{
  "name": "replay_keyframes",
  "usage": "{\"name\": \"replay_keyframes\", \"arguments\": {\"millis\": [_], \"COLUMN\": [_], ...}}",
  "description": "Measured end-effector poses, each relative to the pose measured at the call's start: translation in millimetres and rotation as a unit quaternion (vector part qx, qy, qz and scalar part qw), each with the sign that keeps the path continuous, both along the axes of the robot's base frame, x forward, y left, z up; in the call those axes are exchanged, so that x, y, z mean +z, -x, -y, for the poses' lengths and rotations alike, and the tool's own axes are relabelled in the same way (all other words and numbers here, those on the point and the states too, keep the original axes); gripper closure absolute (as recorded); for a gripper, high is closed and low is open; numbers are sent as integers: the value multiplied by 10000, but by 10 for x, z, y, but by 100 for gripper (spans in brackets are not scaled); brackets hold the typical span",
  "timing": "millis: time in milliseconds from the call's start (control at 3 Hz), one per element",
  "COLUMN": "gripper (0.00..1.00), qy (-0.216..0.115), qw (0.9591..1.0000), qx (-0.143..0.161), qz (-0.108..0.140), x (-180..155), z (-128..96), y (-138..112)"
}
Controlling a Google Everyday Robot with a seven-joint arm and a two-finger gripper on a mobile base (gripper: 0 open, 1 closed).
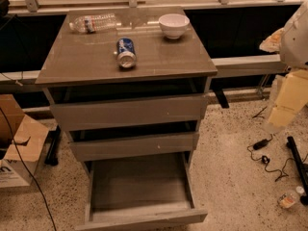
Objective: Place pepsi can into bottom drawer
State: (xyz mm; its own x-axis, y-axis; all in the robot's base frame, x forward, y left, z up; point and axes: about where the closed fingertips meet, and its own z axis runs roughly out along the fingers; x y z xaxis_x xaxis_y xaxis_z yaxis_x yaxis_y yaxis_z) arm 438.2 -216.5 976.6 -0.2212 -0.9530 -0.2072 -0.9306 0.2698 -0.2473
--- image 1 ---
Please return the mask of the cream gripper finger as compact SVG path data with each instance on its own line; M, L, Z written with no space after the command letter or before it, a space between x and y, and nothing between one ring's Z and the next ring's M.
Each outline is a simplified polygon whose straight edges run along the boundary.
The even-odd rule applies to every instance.
M279 52L283 32L283 28L276 30L274 33L272 33L270 36L268 36L261 42L261 44L259 45L259 49L269 53Z
M286 76L276 75L272 82L265 130L276 134L287 127L308 103L308 71L291 71Z

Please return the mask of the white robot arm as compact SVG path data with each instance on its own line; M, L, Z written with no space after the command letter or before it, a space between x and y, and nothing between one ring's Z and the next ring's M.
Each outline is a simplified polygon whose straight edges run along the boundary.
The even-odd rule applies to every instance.
M285 26L264 39L259 48L278 53L290 68L285 77L275 78L270 90L264 129L275 134L308 103L308 2L304 1Z

